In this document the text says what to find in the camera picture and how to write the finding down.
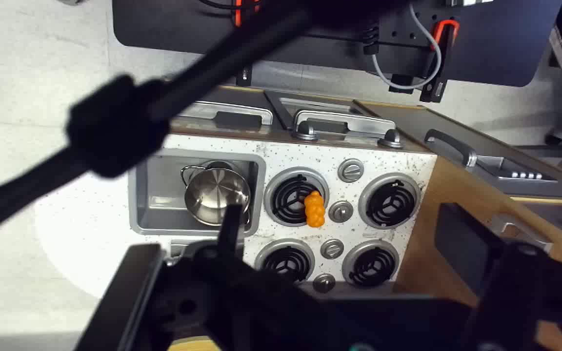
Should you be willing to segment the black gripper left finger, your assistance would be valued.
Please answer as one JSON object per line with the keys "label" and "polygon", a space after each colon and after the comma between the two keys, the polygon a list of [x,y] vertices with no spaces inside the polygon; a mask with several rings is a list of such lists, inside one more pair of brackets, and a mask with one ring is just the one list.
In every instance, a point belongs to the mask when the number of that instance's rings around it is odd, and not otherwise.
{"label": "black gripper left finger", "polygon": [[74,351],[133,351],[162,262],[158,244],[127,250]]}

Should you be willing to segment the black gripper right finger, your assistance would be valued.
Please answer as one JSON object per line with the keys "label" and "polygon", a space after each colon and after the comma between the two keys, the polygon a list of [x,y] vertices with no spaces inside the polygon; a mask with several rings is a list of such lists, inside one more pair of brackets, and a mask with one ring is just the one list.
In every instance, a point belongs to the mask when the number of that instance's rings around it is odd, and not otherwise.
{"label": "black gripper right finger", "polygon": [[515,265],[521,254],[498,238],[457,203],[443,203],[437,215],[435,248],[461,281],[459,301],[517,306],[523,289]]}

